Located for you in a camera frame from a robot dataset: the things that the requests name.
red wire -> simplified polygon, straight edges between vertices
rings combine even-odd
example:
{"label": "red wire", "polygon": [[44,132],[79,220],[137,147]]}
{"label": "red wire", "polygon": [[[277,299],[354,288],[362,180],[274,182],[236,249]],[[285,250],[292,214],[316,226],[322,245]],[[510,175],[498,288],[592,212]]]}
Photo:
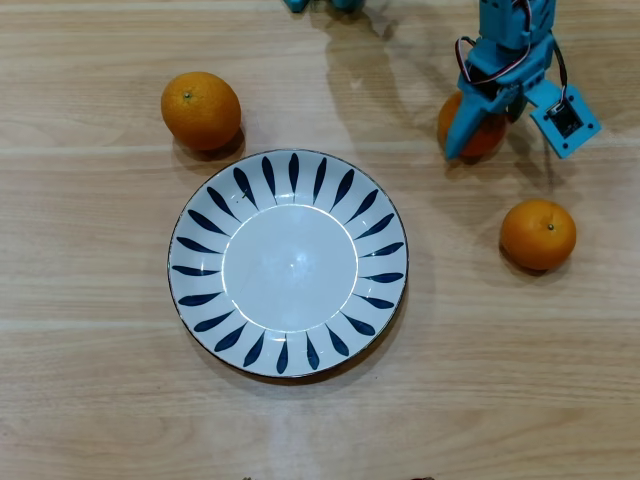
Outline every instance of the red wire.
{"label": "red wire", "polygon": [[[526,18],[525,31],[527,33],[531,33],[531,24],[533,23],[533,13],[531,11],[531,3],[529,2],[529,0],[514,0],[513,5],[515,5],[516,3],[520,3],[523,5],[525,18]],[[494,73],[493,75],[483,80],[472,81],[471,74],[469,73],[469,69],[467,68],[467,64],[465,63],[464,56],[462,54],[463,41],[469,43],[472,46],[475,46],[476,42],[471,40],[469,37],[462,37],[458,39],[458,41],[456,42],[456,60],[458,61],[458,66],[460,67],[460,71],[462,72],[462,75],[464,76],[465,80],[469,82],[471,85],[482,85],[482,84],[490,83],[497,80],[498,78],[515,70],[519,65],[522,64],[522,62],[524,62],[527,59],[527,57],[529,56],[529,53],[531,52],[531,39],[529,39],[529,44],[527,45],[527,48],[524,51],[524,53],[520,55],[520,57],[518,57],[512,63],[498,70],[496,73]]]}

robotic arm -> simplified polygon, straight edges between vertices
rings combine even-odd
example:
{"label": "robotic arm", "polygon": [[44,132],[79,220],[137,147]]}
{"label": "robotic arm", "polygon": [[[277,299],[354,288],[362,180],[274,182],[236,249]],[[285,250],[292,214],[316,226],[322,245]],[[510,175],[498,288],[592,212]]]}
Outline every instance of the robotic arm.
{"label": "robotic arm", "polygon": [[[578,90],[567,83],[562,53],[551,28],[556,0],[480,0],[480,38],[456,44],[460,65],[460,109],[449,130],[447,159],[459,156],[489,114],[507,113],[516,121],[527,103],[560,158],[566,158],[601,129]],[[462,42],[473,47],[463,59]],[[545,79],[558,58],[562,87]]]}

orange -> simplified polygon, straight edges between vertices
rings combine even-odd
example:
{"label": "orange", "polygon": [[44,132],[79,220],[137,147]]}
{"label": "orange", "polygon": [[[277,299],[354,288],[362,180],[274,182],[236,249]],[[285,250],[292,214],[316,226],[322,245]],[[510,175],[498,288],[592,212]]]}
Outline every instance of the orange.
{"label": "orange", "polygon": [[[447,143],[447,136],[451,124],[458,113],[462,103],[462,92],[454,93],[444,103],[438,116],[438,140],[444,146]],[[500,145],[500,142],[507,134],[509,121],[506,115],[488,115],[480,124],[478,131],[471,137],[471,140],[464,148],[461,157],[481,157],[491,153]]]}
{"label": "orange", "polygon": [[194,150],[213,150],[238,133],[242,113],[233,89],[210,73],[180,75],[162,94],[162,118],[173,136]]}
{"label": "orange", "polygon": [[576,246],[576,224],[553,202],[528,200],[504,219],[500,242],[511,259],[532,270],[560,266]]}

plate rim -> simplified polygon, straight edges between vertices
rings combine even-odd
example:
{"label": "plate rim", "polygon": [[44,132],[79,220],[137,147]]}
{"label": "plate rim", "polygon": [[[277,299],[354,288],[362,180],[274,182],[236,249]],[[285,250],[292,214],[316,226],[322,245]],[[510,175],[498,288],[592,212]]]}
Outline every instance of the plate rim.
{"label": "plate rim", "polygon": [[[180,220],[182,220],[182,217],[184,216],[185,212],[187,211],[187,206],[189,205],[191,200],[193,200],[193,198],[198,194],[198,192],[200,192],[205,187],[205,185],[207,185],[211,180],[213,180],[214,178],[219,176],[222,172],[224,172],[228,168],[231,168],[231,167],[239,164],[240,162],[248,160],[249,158],[258,157],[260,155],[267,156],[268,154],[274,153],[274,152],[293,152],[293,153],[306,152],[306,153],[313,153],[313,154],[321,155],[321,156],[329,156],[329,157],[332,157],[332,158],[334,158],[336,160],[339,160],[339,161],[343,162],[345,165],[348,165],[351,168],[356,169],[358,172],[360,172],[365,177],[367,177],[383,193],[383,195],[389,201],[389,204],[391,205],[391,208],[393,208],[393,210],[395,211],[396,216],[398,217],[398,221],[400,222],[400,227],[402,228],[402,236],[404,237],[404,245],[405,245],[405,250],[407,252],[407,262],[406,262],[406,267],[405,267],[406,268],[406,274],[405,274],[405,277],[403,279],[402,291],[400,292],[400,296],[398,297],[398,302],[396,303],[396,306],[394,307],[393,312],[391,312],[391,315],[389,315],[389,319],[385,322],[385,324],[382,326],[382,328],[380,328],[378,333],[371,339],[371,341],[369,343],[367,343],[364,347],[362,347],[360,350],[355,352],[353,355],[350,355],[349,357],[347,357],[347,358],[345,358],[343,360],[340,360],[338,363],[336,363],[334,365],[331,365],[329,367],[323,368],[321,370],[319,369],[319,370],[315,370],[313,372],[302,373],[302,374],[297,374],[297,375],[272,375],[272,374],[268,374],[268,373],[252,372],[250,370],[246,370],[246,369],[243,369],[241,367],[238,367],[237,365],[232,364],[231,362],[225,360],[224,358],[216,355],[214,352],[209,350],[198,339],[198,337],[196,337],[194,335],[194,333],[191,331],[191,329],[187,325],[187,322],[185,322],[184,318],[182,317],[182,314],[180,313],[180,309],[178,308],[178,304],[176,303],[176,297],[175,297],[175,295],[173,293],[173,285],[171,283],[171,251],[173,249],[173,244],[174,244],[173,239],[175,237],[176,230],[178,228],[178,224],[180,223]],[[178,216],[178,219],[176,220],[176,223],[175,223],[175,225],[173,227],[173,230],[171,232],[171,237],[169,238],[169,249],[168,249],[168,253],[167,253],[167,282],[169,283],[169,292],[171,294],[171,300],[173,301],[173,306],[176,309],[176,313],[178,314],[178,317],[180,318],[180,321],[182,321],[182,324],[186,328],[187,332],[189,332],[191,337],[193,337],[193,339],[202,348],[204,348],[206,350],[206,352],[209,353],[211,356],[215,357],[216,359],[218,359],[219,361],[221,361],[225,365],[228,365],[229,367],[233,368],[234,370],[237,370],[237,371],[239,371],[241,373],[244,373],[244,374],[247,374],[247,375],[254,375],[256,377],[269,378],[269,379],[299,379],[299,378],[311,377],[311,376],[318,375],[318,374],[321,374],[321,373],[331,372],[332,370],[337,369],[339,366],[344,365],[345,363],[355,359],[356,357],[360,356],[360,354],[362,354],[364,351],[366,351],[369,348],[371,348],[371,346],[376,342],[376,340],[378,340],[380,338],[382,333],[385,332],[387,330],[387,328],[389,328],[389,325],[391,324],[391,322],[393,322],[393,320],[396,318],[396,315],[398,314],[398,310],[400,309],[400,305],[404,301],[404,297],[405,297],[405,294],[406,294],[406,291],[407,291],[407,283],[409,282],[409,256],[410,256],[410,253],[409,253],[409,241],[407,239],[407,231],[406,231],[406,229],[404,227],[404,223],[402,221],[402,217],[400,216],[400,212],[398,211],[398,208],[393,203],[393,201],[391,200],[391,197],[389,197],[389,195],[384,190],[384,188],[382,188],[380,186],[380,184],[378,182],[376,182],[371,177],[371,175],[369,175],[368,173],[363,171],[360,167],[358,167],[356,165],[353,165],[352,163],[347,162],[346,160],[344,160],[344,159],[342,159],[340,157],[336,157],[335,155],[330,154],[330,153],[319,152],[317,150],[311,150],[311,149],[306,149],[306,148],[275,148],[275,149],[272,149],[272,150],[265,150],[263,152],[256,152],[256,153],[253,153],[251,155],[244,156],[241,159],[236,160],[235,162],[231,162],[226,167],[221,168],[220,170],[218,170],[218,172],[216,172],[215,174],[211,175],[198,188],[196,188],[195,192],[193,192],[193,194],[189,197],[189,199],[184,204],[184,207],[182,208],[182,211],[180,212],[180,215]]]}

ceramic plate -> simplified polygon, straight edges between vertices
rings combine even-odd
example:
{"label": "ceramic plate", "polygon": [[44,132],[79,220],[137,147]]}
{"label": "ceramic plate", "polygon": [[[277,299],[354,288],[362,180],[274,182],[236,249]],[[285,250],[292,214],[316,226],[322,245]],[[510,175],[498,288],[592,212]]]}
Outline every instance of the ceramic plate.
{"label": "ceramic plate", "polygon": [[189,200],[169,249],[176,308],[221,360],[298,377],[365,349],[402,298],[407,241],[367,175],[322,153],[245,158]]}

